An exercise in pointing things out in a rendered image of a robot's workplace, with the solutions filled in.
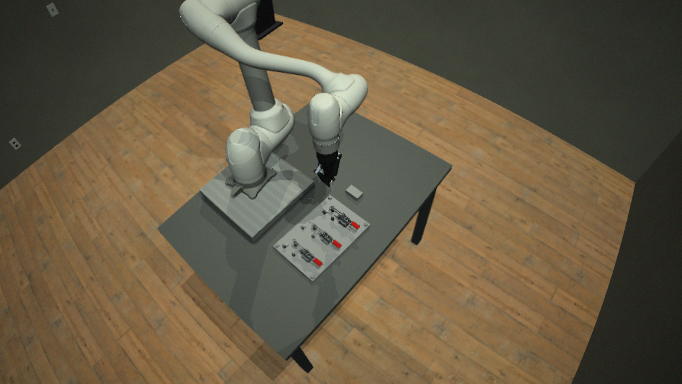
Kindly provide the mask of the black toggle clamp with red handle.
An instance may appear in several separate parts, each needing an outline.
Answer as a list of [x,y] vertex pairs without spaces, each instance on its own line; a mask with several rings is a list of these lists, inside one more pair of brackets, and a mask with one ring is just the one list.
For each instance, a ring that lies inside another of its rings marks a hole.
[[[334,212],[334,211],[336,210],[336,208],[335,208],[333,205],[331,205],[330,208],[331,208],[331,212]],[[337,210],[337,211],[338,211],[339,213],[341,213],[339,210]],[[335,212],[338,214],[337,211],[335,211]],[[341,215],[341,214],[342,214],[342,215]],[[359,226],[358,224],[356,224],[354,221],[352,221],[348,216],[346,216],[345,213],[341,213],[341,214],[339,214],[339,215],[340,215],[339,223],[340,223],[342,226],[344,226],[344,227],[346,228],[346,227],[352,222],[350,225],[352,225],[352,226],[355,227],[356,229],[359,229],[359,228],[360,228],[360,226]],[[343,214],[344,214],[345,216],[343,216]],[[345,217],[346,217],[346,218],[345,218]],[[349,223],[349,224],[348,224],[348,223]]]

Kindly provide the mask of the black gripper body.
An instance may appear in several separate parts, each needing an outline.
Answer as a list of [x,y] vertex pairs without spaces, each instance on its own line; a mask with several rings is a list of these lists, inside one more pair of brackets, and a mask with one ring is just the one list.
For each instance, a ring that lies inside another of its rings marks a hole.
[[[337,159],[338,150],[332,154],[329,154],[329,155],[322,155],[322,154],[319,154],[318,152],[316,152],[316,154],[317,154],[317,159],[319,161],[318,167],[320,167],[321,169],[327,170],[327,164],[330,164],[332,166],[332,162],[334,162]],[[319,166],[320,164],[321,164],[321,166]]]

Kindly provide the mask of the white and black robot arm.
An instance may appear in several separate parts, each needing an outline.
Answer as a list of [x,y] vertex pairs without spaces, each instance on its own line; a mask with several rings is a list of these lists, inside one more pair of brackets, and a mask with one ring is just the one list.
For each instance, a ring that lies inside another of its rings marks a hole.
[[322,93],[308,106],[308,126],[313,147],[322,155],[338,150],[339,132],[368,92],[366,80],[358,74],[333,73],[309,61],[261,51],[254,28],[260,2],[186,0],[179,9],[194,36],[239,63],[253,106],[250,127],[233,131],[227,139],[226,158],[234,178],[231,175],[225,183],[233,187],[232,197],[244,193],[250,199],[276,176],[276,170],[265,164],[295,124],[293,110],[274,98],[266,70],[309,77],[321,86]]

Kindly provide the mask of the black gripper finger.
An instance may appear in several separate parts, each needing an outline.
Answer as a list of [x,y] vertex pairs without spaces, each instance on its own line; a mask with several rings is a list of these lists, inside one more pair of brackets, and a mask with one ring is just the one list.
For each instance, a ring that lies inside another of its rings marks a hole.
[[[331,168],[330,174],[331,174],[331,181],[332,181],[333,191],[334,191],[334,181],[335,181],[334,176],[337,176],[338,168],[339,168],[339,163],[340,163],[341,157],[342,157],[342,155],[341,155],[340,153],[338,153],[337,159],[336,159],[334,162],[332,162],[332,166],[330,167],[330,168]],[[334,172],[334,171],[335,171],[335,172]]]
[[330,171],[331,171],[330,164],[327,164],[327,170],[323,169],[324,174],[320,167],[318,167],[317,170],[315,169],[314,173],[316,173],[319,176],[320,180],[326,184],[326,189],[330,192],[333,192]]

